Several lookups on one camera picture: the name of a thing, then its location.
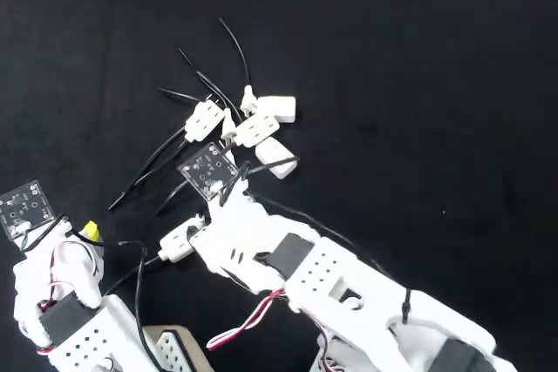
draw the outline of black fabric surface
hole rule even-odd
[[[39,179],[57,211],[105,240],[158,239],[201,208],[167,172],[105,207],[189,113],[158,86],[205,92],[184,48],[239,100],[244,45],[255,93],[294,94],[277,137],[301,158],[259,193],[311,213],[496,337],[520,371],[552,370],[558,213],[555,0],[0,0],[0,191]],[[192,146],[188,152],[194,152]],[[250,152],[243,156],[255,161]],[[50,370],[11,318],[17,250],[0,241],[5,370]],[[137,263],[105,255],[105,285]],[[132,300],[133,284],[119,294]],[[196,257],[149,274],[145,324],[182,324],[201,346],[258,297]],[[316,330],[276,304],[208,354],[216,370],[307,370]]]

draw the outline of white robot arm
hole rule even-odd
[[[475,371],[516,370],[493,355],[495,340],[484,328],[402,287],[309,225],[269,215],[247,189],[239,181],[223,206],[209,201],[211,223],[188,242],[211,272],[254,294],[282,289],[291,309],[321,328],[312,370],[472,370],[452,364],[455,355]]]
[[[96,230],[94,224],[82,231],[86,237]],[[47,229],[52,230],[42,239]],[[75,292],[88,308],[101,303],[99,282],[103,277],[103,259],[93,246],[70,234],[71,223],[56,219],[27,234],[14,243],[24,251],[25,259],[13,267],[16,276],[14,318],[22,334],[37,345],[41,355],[49,353],[52,340],[39,320],[56,301]]]

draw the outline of white plastic connector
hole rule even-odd
[[[289,159],[295,157],[287,147],[281,144],[273,137],[267,137],[260,144],[255,147],[255,156],[264,164],[268,165],[275,161]],[[298,165],[297,161],[291,161],[284,165],[269,168],[269,170],[278,178],[286,178]]]
[[[230,109],[225,109],[225,116],[223,117],[223,125],[221,128],[222,139],[232,139],[235,135],[236,124],[230,114]]]
[[[203,141],[225,117],[225,112],[211,100],[200,102],[194,113],[186,120],[184,138],[193,143]]]
[[[258,111],[266,111],[280,123],[293,123],[296,119],[294,96],[262,96],[258,98]]]
[[[196,215],[195,217],[190,218],[177,226],[173,231],[160,240],[160,259],[176,263],[191,254],[194,250],[188,241],[188,228],[195,227],[199,230],[204,226],[205,220],[200,215]]]
[[[244,95],[242,95],[241,111],[244,112],[246,118],[255,112],[257,107],[258,98],[254,96],[254,91],[251,85],[244,86]]]
[[[261,143],[279,129],[279,123],[273,115],[258,112],[236,127],[235,143],[246,148]]]

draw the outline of black wire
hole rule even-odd
[[[153,263],[157,262],[160,260],[159,255],[156,255],[155,257],[153,257],[152,259],[149,259],[148,261],[146,261],[145,266],[144,267],[148,267],[151,266]],[[132,278],[134,276],[134,274],[136,272],[138,272],[138,269],[140,268],[140,266],[136,266],[133,269],[129,270],[128,272],[126,272],[124,275],[122,275],[122,277],[120,277],[120,279],[118,279],[116,282],[114,282],[104,293],[103,296],[107,296],[112,294],[116,289],[118,289],[119,287],[122,286],[123,283],[127,282],[130,280],[130,278]]]
[[[168,205],[168,203],[174,198],[174,195],[176,195],[178,192],[180,192],[182,189],[184,189],[186,187],[186,185],[188,184],[187,180],[184,180],[182,183],[180,183],[177,187],[175,187],[172,192],[170,192],[168,194],[168,196],[165,198],[165,200],[163,201],[162,204],[160,204],[159,208],[157,209],[157,211],[155,212],[156,214],[160,214],[161,211],[163,209],[165,209],[165,206]]]
[[[163,93],[166,93],[167,95],[170,95],[174,98],[182,98],[182,99],[193,100],[194,102],[201,102],[201,100],[198,99],[196,96],[180,93],[179,91],[171,91],[170,89],[165,89],[164,87],[160,87],[159,91],[162,91]]]
[[[230,98],[225,93],[223,93],[223,91],[209,78],[208,75],[202,73],[198,68],[196,68],[196,66],[194,65],[190,57],[186,54],[186,52],[184,52],[181,48],[178,48],[178,52],[182,55],[182,58],[184,58],[184,60],[187,62],[190,68],[194,71],[198,80],[200,80],[200,82],[206,88],[208,88],[212,93],[214,93],[215,96],[217,96],[223,102],[223,104],[228,104],[230,108],[233,110],[233,112],[235,113],[236,117],[240,121],[243,121],[242,115],[238,111],[238,108],[233,103],[233,101],[230,100]]]
[[[65,215],[63,213],[60,213],[58,217],[54,219],[54,221],[41,233],[41,235],[37,237],[35,241],[33,241],[26,248],[23,248],[21,251],[27,253],[33,250],[34,248],[36,248],[39,245],[39,243],[44,240],[44,237],[49,235],[51,231],[54,229],[54,227],[57,226],[64,217]]]
[[[201,71],[196,71],[196,75],[198,76],[198,78],[200,78],[200,81],[210,90],[212,91],[215,95],[217,95],[219,98],[221,98],[221,100],[223,101],[223,103],[228,104],[229,107],[233,110],[233,112],[235,113],[236,118],[239,120],[239,122],[242,122],[244,120],[244,118],[242,117],[240,111],[238,110],[238,108],[236,107],[236,105],[233,103],[232,100],[230,100],[230,98],[223,93],[223,91],[219,88],[219,86],[217,86],[215,83],[213,83],[213,81],[208,77],[208,75],[206,75],[205,73],[202,73]]]
[[[246,56],[244,55],[244,51],[242,50],[242,47],[241,47],[240,43],[238,42],[238,39],[235,37],[235,34],[229,28],[229,26],[225,23],[225,21],[223,20],[222,17],[219,17],[219,22],[221,23],[223,28],[225,28],[225,31],[228,32],[229,36],[232,38],[233,42],[236,45],[236,49],[238,50],[238,53],[241,56],[242,65],[244,66],[244,76],[246,77],[246,84],[247,85],[252,85],[252,77],[250,77],[250,71],[248,69],[248,61],[246,61]]]
[[[179,138],[184,133],[184,127],[181,127],[177,132],[171,135],[163,144],[161,144],[146,160],[143,166],[138,171],[138,174],[133,177],[132,181],[128,186],[120,193],[120,196],[107,208],[107,211],[114,209],[126,196],[132,191],[136,180],[140,178],[144,172],[149,168],[149,166],[173,143],[177,138]]]
[[[149,172],[147,172],[146,174],[144,174],[143,176],[141,176],[138,180],[136,180],[136,183],[134,183],[134,186],[138,186],[141,183],[145,182],[147,179],[149,179],[150,177],[152,177],[155,173],[159,172],[160,170],[164,169],[165,167],[167,167],[170,163],[172,163],[175,159],[177,159],[180,154],[184,151],[184,149],[186,148],[186,146],[189,143],[187,141],[182,141],[180,143],[180,145],[178,146],[178,148],[176,149],[176,151],[171,154],[168,159],[166,159],[165,161],[163,161],[159,166],[154,167],[153,169],[151,169]]]
[[[146,257],[147,257],[147,249],[146,246],[141,242],[141,241],[137,241],[137,240],[125,240],[125,241],[119,241],[116,244],[109,244],[109,243],[102,243],[100,241],[93,241],[93,240],[89,240],[88,238],[84,237],[83,235],[81,235],[80,233],[78,233],[76,230],[71,230],[71,233],[73,235],[75,235],[76,237],[78,237],[80,240],[82,240],[83,242],[87,243],[87,244],[91,244],[93,246],[98,246],[98,247],[111,247],[111,246],[126,246],[129,244],[134,244],[140,247],[141,249],[141,258],[139,259],[139,265],[137,268],[138,271],[138,275],[137,275],[137,281],[136,281],[136,291],[133,297],[133,306],[134,306],[134,311],[135,311],[135,316],[136,316],[136,326],[138,328],[138,334],[139,334],[139,340],[141,341],[141,345],[143,346],[144,350],[147,353],[147,356],[149,356],[149,359],[151,360],[151,362],[153,362],[153,365],[155,365],[155,367],[157,368],[157,370],[161,371],[161,372],[167,372],[165,369],[163,369],[160,365],[159,362],[157,361],[157,358],[155,357],[155,355],[153,354],[153,352],[151,351],[151,349],[149,348],[149,346],[147,345],[147,341],[146,341],[146,337],[143,333],[143,326],[141,324],[141,318],[140,318],[140,294],[141,294],[141,282],[143,279],[143,271],[144,271],[144,267],[146,265]],[[116,282],[116,284],[112,285],[112,287],[109,288],[109,291],[112,292],[113,288],[116,288],[117,286],[119,286],[121,283],[123,283],[126,279],[127,279],[128,274],[126,274],[123,278],[121,278],[119,281]]]
[[[248,170],[248,172],[246,173],[246,176],[251,176],[252,174],[261,172],[262,170],[271,169],[273,167],[281,166],[281,165],[291,163],[293,161],[299,161],[299,160],[300,160],[300,158],[297,157],[297,156],[289,157],[289,158],[283,159],[283,160],[277,160],[277,161],[274,161],[272,163],[268,163],[267,165],[261,165],[261,166],[258,166],[258,167],[255,167],[253,169]]]
[[[157,361],[157,358],[155,357],[155,355],[153,354],[153,352],[151,351],[151,349],[147,345],[147,340],[146,340],[146,336],[143,333],[143,326],[142,326],[142,323],[141,323],[140,312],[139,312],[140,311],[141,282],[142,282],[142,279],[143,279],[143,270],[144,270],[144,267],[146,265],[147,249],[143,245],[143,243],[141,243],[140,241],[121,241],[119,243],[119,245],[121,245],[121,246],[124,245],[124,244],[137,244],[141,248],[141,258],[139,259],[139,265],[138,265],[138,276],[137,276],[138,279],[136,281],[136,292],[133,296],[133,308],[134,308],[135,315],[136,315],[136,326],[138,328],[138,334],[139,334],[139,339],[141,340],[141,345],[143,346],[143,349],[146,351],[147,355],[149,356],[149,359],[151,360],[151,362],[153,363],[155,368],[157,368],[157,370],[159,370],[161,372],[165,372],[166,369],[164,369],[160,366],[159,361]]]
[[[335,237],[337,237],[338,239],[344,241],[345,243],[347,243],[349,246],[351,246],[354,250],[357,250],[358,252],[362,253],[366,260],[372,264],[372,266],[374,266],[379,273],[383,274],[384,276],[390,278],[391,280],[393,280],[393,277],[387,273],[387,271],[376,261],[374,260],[372,257],[370,257],[366,252],[364,252],[360,247],[358,247],[355,243],[353,243],[351,240],[349,240],[347,237],[345,237],[344,235],[338,233],[337,231],[335,231],[333,228],[329,228],[327,226],[325,226],[324,224],[322,224],[320,221],[316,220],[314,217],[308,215],[307,213],[303,213],[302,211],[298,211],[296,209],[290,208],[288,206],[285,206],[283,204],[280,204],[279,202],[275,202],[274,200],[271,200],[269,198],[266,198],[264,196],[261,196],[259,193],[253,193],[250,192],[250,194],[252,195],[253,198],[256,198],[257,200],[260,200],[264,203],[267,203],[268,205],[271,206],[276,206],[280,209],[282,209],[283,211],[287,212],[287,213],[292,213],[294,215],[298,215],[300,217],[305,218],[306,220],[310,221],[312,224],[314,224],[315,226],[321,228],[324,231],[327,231],[328,233],[334,235]]]

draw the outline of circuit board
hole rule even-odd
[[[0,223],[10,240],[53,219],[49,201],[36,180],[0,196]]]
[[[237,173],[236,166],[215,143],[209,143],[178,170],[194,189],[209,202]]]

